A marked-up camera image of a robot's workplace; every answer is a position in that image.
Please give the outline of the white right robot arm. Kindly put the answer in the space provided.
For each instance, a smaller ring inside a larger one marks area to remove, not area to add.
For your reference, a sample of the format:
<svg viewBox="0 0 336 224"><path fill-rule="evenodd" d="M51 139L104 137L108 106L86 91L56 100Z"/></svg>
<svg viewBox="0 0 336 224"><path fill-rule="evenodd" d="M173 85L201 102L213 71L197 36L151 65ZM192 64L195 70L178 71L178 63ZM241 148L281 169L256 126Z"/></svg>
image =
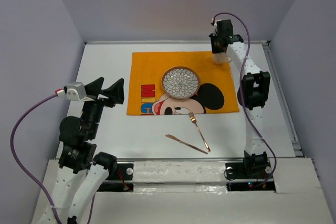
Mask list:
<svg viewBox="0 0 336 224"><path fill-rule="evenodd" d="M270 87L270 73L262 71L249 56L250 45L234 34L231 20L213 21L209 35L215 63L232 61L239 70L238 103L244 110L246 145L242 162L226 164L228 180L257 179L269 166L267 146L262 140L262 112Z"/></svg>

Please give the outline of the orange cartoon mouse cloth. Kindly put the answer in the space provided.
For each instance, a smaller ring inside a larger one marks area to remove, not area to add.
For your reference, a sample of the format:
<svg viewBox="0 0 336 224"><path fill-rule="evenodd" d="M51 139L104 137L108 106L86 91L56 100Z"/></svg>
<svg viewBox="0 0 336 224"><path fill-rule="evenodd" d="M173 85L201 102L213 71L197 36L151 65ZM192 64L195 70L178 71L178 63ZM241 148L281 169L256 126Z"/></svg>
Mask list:
<svg viewBox="0 0 336 224"><path fill-rule="evenodd" d="M167 95L162 78L171 68L187 67L200 81L198 91L179 100ZM232 71L216 64L210 51L135 52L129 83L128 115L182 115L239 112Z"/></svg>

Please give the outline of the white cup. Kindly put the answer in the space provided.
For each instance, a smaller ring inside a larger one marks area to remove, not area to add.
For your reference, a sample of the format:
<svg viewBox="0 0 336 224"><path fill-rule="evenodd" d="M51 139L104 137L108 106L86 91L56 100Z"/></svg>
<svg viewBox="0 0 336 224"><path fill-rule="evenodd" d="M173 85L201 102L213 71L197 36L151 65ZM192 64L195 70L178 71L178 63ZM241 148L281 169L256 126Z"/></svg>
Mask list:
<svg viewBox="0 0 336 224"><path fill-rule="evenodd" d="M232 59L225 52L212 54L212 56L215 64L231 63L232 61Z"/></svg>

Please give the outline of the floral patterned ceramic plate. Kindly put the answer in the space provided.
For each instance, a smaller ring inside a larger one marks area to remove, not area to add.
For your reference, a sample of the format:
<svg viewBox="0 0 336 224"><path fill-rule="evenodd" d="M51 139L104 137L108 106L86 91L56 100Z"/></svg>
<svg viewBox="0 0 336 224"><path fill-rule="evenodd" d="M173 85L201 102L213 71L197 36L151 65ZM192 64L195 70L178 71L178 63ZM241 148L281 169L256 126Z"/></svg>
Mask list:
<svg viewBox="0 0 336 224"><path fill-rule="evenodd" d="M197 73L191 68L177 66L164 73L161 86L169 97L183 100L197 93L200 80Z"/></svg>

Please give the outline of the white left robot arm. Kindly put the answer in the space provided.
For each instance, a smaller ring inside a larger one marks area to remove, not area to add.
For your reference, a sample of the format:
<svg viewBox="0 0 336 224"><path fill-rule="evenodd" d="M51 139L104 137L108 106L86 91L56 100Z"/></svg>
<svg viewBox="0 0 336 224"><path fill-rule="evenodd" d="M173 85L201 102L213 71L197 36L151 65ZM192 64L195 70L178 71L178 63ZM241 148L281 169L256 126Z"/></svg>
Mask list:
<svg viewBox="0 0 336 224"><path fill-rule="evenodd" d="M67 116L59 126L62 151L49 205L39 223L79 223L100 185L116 174L117 158L96 151L96 138L104 108L124 102L124 79L103 89L104 78L89 84L73 82L56 91L70 101L83 102L79 117Z"/></svg>

